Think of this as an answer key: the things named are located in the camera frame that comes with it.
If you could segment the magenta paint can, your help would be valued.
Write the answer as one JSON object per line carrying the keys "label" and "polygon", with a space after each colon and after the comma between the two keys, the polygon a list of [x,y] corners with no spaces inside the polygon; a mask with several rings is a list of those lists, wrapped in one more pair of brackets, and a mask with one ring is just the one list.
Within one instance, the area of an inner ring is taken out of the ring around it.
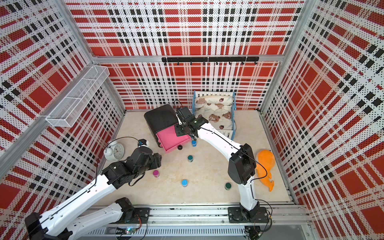
{"label": "magenta paint can", "polygon": [[153,171],[153,176],[158,178],[160,176],[160,172],[158,170]]}

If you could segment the pink top drawer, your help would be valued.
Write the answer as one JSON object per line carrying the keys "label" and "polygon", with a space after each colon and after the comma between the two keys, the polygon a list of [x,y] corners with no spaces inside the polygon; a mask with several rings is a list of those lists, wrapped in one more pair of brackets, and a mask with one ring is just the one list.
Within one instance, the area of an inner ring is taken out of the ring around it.
{"label": "pink top drawer", "polygon": [[162,147],[166,153],[176,150],[178,146],[183,146],[191,141],[189,135],[178,137],[176,135],[175,126],[170,126],[157,132],[156,136],[158,138],[158,143],[160,143],[160,147]]}

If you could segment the black pink drawer cabinet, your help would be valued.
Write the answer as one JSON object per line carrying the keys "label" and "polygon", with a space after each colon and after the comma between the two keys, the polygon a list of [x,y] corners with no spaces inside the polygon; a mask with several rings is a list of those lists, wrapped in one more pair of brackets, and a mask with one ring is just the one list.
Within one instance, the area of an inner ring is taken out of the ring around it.
{"label": "black pink drawer cabinet", "polygon": [[158,143],[156,133],[179,123],[176,117],[176,112],[169,104],[146,112],[144,118],[159,147],[160,143]]}

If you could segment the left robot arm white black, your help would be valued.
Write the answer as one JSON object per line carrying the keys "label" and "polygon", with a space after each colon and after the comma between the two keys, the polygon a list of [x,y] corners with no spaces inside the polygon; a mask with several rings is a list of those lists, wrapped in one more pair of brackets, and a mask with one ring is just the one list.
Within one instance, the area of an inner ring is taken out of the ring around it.
{"label": "left robot arm white black", "polygon": [[125,161],[111,163],[90,184],[58,206],[42,214],[31,213],[25,219],[30,240],[76,240],[110,223],[140,218],[128,198],[120,198],[108,207],[83,216],[97,201],[125,184],[134,186],[148,170],[161,166],[162,156],[147,146],[136,148]]}

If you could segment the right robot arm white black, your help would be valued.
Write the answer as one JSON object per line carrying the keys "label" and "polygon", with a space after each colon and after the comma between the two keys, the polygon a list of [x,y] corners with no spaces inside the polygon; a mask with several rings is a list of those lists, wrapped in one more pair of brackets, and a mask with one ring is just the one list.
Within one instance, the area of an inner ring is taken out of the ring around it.
{"label": "right robot arm white black", "polygon": [[178,119],[175,125],[177,136],[189,135],[193,139],[200,138],[228,160],[228,175],[239,188],[241,214],[248,222],[254,220],[260,209],[260,203],[256,200],[253,191],[257,161],[251,146],[232,141],[203,117],[195,118],[194,115],[183,117],[181,113],[177,113],[176,117]]}

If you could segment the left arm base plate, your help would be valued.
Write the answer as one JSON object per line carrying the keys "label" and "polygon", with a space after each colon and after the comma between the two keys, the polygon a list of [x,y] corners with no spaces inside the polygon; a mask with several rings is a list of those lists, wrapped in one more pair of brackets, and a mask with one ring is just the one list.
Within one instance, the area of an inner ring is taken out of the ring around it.
{"label": "left arm base plate", "polygon": [[148,222],[150,208],[134,208],[133,210],[123,212],[122,217],[115,224],[142,224]]}

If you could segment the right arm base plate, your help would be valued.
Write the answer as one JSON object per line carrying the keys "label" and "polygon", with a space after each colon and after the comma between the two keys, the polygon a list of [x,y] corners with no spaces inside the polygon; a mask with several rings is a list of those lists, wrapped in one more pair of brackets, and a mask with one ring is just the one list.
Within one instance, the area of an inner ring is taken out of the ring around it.
{"label": "right arm base plate", "polygon": [[248,211],[242,207],[229,207],[228,216],[230,223],[267,223],[269,215],[265,207],[255,207]]}

